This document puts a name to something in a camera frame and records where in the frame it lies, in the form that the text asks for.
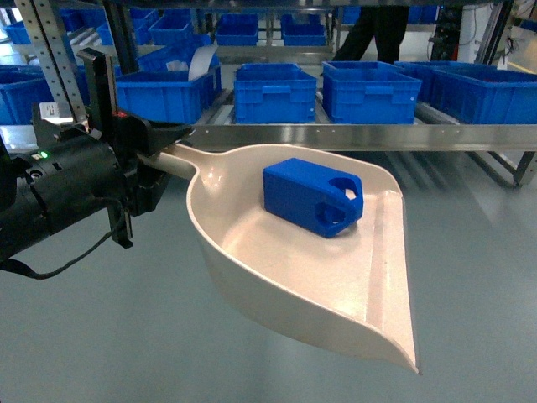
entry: person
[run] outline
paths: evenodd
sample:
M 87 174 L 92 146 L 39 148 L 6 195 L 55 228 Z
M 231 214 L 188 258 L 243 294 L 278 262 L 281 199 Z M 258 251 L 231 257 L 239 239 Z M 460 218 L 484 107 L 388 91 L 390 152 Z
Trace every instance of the person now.
M 374 37 L 377 60 L 393 64 L 399 60 L 399 47 L 409 20 L 409 10 L 409 7 L 401 6 L 362 7 L 360 17 L 333 60 L 360 60 Z

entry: white paper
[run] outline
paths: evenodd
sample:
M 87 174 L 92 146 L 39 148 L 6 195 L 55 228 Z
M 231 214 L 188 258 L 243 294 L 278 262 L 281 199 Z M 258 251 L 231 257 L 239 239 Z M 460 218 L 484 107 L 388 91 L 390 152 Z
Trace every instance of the white paper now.
M 212 56 L 216 52 L 216 45 L 202 46 L 196 50 L 190 63 L 190 69 L 188 71 L 188 81 L 195 80 L 209 71 L 211 66 Z

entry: floor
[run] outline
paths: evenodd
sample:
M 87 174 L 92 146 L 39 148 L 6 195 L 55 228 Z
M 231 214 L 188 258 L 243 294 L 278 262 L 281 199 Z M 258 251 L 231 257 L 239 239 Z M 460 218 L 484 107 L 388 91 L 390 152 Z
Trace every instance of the floor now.
M 43 282 L 0 273 L 2 403 L 535 402 L 537 181 L 463 153 L 352 154 L 403 188 L 422 375 L 250 322 L 218 295 L 173 180 L 112 242 Z M 38 271 L 107 231 L 100 212 L 19 255 Z

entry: cable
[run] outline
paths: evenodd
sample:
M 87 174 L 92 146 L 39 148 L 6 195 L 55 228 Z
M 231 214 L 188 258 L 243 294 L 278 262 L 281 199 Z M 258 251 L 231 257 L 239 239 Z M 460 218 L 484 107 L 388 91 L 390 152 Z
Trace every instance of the cable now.
M 96 197 L 95 201 L 102 202 L 104 206 L 107 206 L 110 204 L 116 204 L 120 210 L 123 209 L 123 205 L 118 199 L 114 199 L 111 197 Z M 50 279 L 52 277 L 59 275 L 60 273 L 63 273 L 64 271 L 69 269 L 73 264 L 77 264 L 78 262 L 83 260 L 87 255 L 89 255 L 91 252 L 93 252 L 95 249 L 97 249 L 99 246 L 105 243 L 119 228 L 121 228 L 121 226 L 124 223 L 125 223 L 125 216 L 122 214 L 120 219 L 117 221 L 116 225 L 114 225 L 114 227 L 108 233 L 106 233 L 101 239 L 99 239 L 86 252 L 84 252 L 77 258 L 74 258 L 73 260 L 67 262 L 66 264 L 59 267 L 58 269 L 50 271 L 49 273 L 43 273 L 43 274 L 36 273 L 32 269 L 30 269 L 29 266 L 15 259 L 8 259 L 7 261 L 0 263 L 0 270 L 15 273 L 17 275 L 24 275 L 34 280 Z
M 473 10 L 473 36 L 468 42 L 465 42 L 464 44 L 459 44 L 459 46 L 466 46 L 467 44 L 470 44 L 471 42 L 473 42 L 474 39 L 476 38 L 476 35 L 477 35 L 477 12 L 476 10 L 477 9 L 478 8 L 472 9 Z

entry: white dustpan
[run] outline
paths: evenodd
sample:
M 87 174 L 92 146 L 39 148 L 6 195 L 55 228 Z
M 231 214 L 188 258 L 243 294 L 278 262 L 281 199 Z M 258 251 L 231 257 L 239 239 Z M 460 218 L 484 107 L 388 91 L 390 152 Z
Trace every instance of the white dustpan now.
M 299 158 L 362 178 L 357 225 L 322 238 L 263 209 L 263 168 Z M 186 203 L 216 288 L 275 332 L 418 372 L 404 256 L 403 195 L 384 169 L 313 149 L 209 154 L 172 145 L 143 162 L 192 179 Z

